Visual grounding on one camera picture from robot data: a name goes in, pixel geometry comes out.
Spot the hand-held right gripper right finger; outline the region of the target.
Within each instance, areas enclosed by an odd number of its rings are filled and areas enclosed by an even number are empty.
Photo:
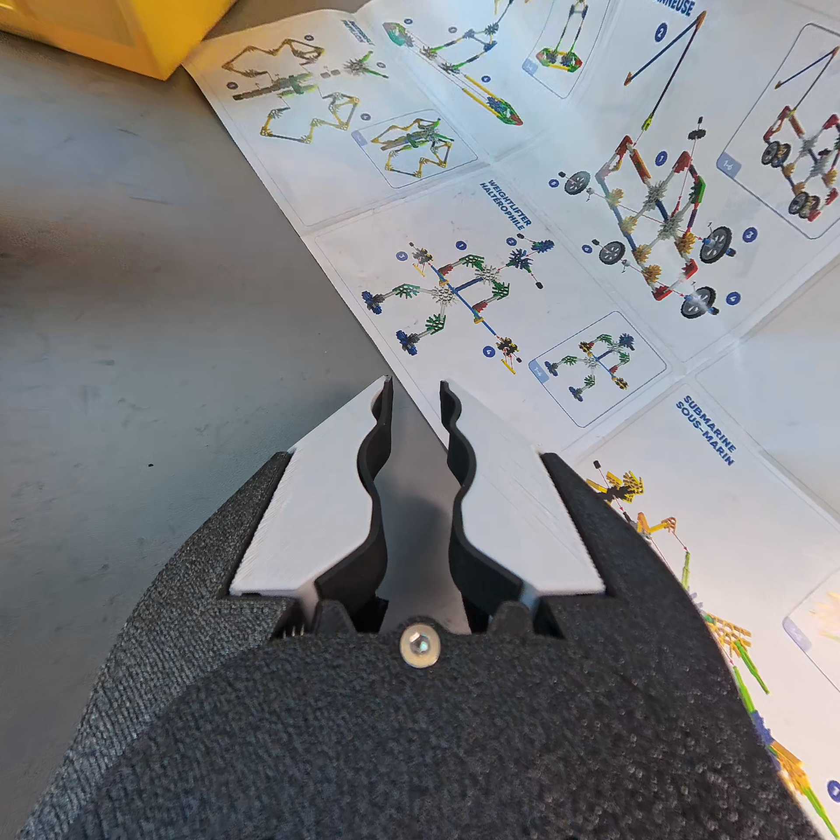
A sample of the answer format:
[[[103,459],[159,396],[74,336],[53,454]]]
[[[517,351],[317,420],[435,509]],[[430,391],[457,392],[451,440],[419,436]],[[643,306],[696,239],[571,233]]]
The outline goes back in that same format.
[[[440,383],[440,415],[458,482],[449,570],[469,627],[487,628],[504,602],[540,620],[550,597],[605,594],[535,445],[455,381]]]

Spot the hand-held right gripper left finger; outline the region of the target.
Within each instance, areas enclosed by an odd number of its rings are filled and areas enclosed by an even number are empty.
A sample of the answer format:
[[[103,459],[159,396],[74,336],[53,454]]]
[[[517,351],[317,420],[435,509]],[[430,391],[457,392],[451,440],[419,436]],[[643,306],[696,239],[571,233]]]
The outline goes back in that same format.
[[[378,379],[290,449],[230,584],[231,596],[290,597],[306,620],[320,601],[355,618],[387,564],[374,479],[391,453],[392,379]]]

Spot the yellow bin with toy pieces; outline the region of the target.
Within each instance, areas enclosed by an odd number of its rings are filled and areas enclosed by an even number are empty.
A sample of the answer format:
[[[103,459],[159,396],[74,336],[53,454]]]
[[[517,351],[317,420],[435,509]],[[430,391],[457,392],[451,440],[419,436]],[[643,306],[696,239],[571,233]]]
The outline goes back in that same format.
[[[165,80],[233,1],[2,1],[1,29]]]

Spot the toy instruction poster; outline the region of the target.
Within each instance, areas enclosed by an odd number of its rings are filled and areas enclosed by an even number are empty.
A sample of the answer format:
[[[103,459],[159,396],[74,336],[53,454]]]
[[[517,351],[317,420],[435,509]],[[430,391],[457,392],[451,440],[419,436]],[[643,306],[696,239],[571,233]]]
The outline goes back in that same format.
[[[185,68],[441,437],[652,543],[838,838],[838,2],[369,2]]]

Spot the grey desk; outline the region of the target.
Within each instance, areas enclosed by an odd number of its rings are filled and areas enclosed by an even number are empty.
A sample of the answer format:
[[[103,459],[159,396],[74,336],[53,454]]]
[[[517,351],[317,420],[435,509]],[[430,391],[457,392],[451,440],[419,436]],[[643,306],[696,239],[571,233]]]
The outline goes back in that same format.
[[[390,369],[193,79],[2,34],[2,838],[161,567]]]

